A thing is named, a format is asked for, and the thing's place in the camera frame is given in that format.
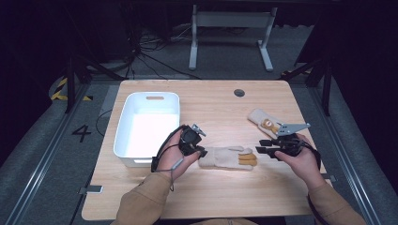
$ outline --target white plastic bin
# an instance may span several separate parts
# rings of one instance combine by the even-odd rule
[[[137,92],[126,99],[114,152],[127,167],[150,167],[152,157],[179,126],[179,97],[170,92]]]

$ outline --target metal stand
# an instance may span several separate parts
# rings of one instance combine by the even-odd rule
[[[91,66],[116,81],[124,81],[127,79],[120,77],[108,68],[103,67],[102,65],[95,63],[83,56],[74,55],[70,58],[68,66],[68,106],[65,113],[69,113],[76,101],[74,76],[76,75],[80,83],[90,83],[92,80],[91,74],[88,72],[86,66]]]
[[[263,57],[264,65],[267,71],[272,71],[273,67],[267,51],[267,43],[272,25],[275,20],[277,8],[274,7],[271,12],[213,12],[197,11],[197,6],[193,5],[192,12],[192,45],[189,69],[196,69],[198,39],[197,27],[252,27],[266,28],[266,33],[262,40],[258,40],[258,48]]]

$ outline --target hand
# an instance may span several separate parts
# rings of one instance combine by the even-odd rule
[[[195,162],[200,157],[199,151],[187,157],[184,157],[182,155],[181,150],[179,150],[178,147],[181,132],[182,129],[176,132],[176,134],[170,138],[169,142],[164,145],[162,151],[166,150],[167,148],[168,149],[162,154],[157,169],[157,171],[160,171],[160,173],[163,173],[166,176],[173,178],[173,180],[176,180],[178,177],[180,177],[193,164],[193,162]],[[175,170],[171,172],[170,169],[172,169],[172,167],[175,166],[176,163],[182,158],[182,162],[176,167]]]
[[[298,137],[309,143],[305,136],[298,134]],[[305,182],[309,190],[323,186],[326,183],[319,172],[315,156],[310,149],[303,148],[296,157],[290,157],[281,151],[276,151],[275,156],[287,163],[293,172]]]

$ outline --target metal clamp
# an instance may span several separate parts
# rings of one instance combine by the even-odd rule
[[[192,129],[193,129],[196,133],[202,134],[203,136],[206,136],[205,132],[203,132],[203,130],[200,129],[197,125],[193,124],[193,125],[192,125]]]
[[[102,190],[103,186],[88,186],[88,187],[80,187],[77,193],[80,195],[86,195],[87,193],[100,194]]]
[[[280,127],[278,132],[276,132],[277,136],[286,136],[290,134],[294,134],[297,131],[300,131],[305,128],[309,128],[311,125],[309,123],[306,124],[279,124]]]

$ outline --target sleeve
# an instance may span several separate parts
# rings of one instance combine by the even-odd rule
[[[349,203],[328,184],[309,192],[310,205],[314,206],[314,214],[330,225],[335,224],[366,224],[363,218],[355,212]]]
[[[161,216],[170,186],[170,178],[153,172],[139,186],[123,195],[112,224],[153,224]]]

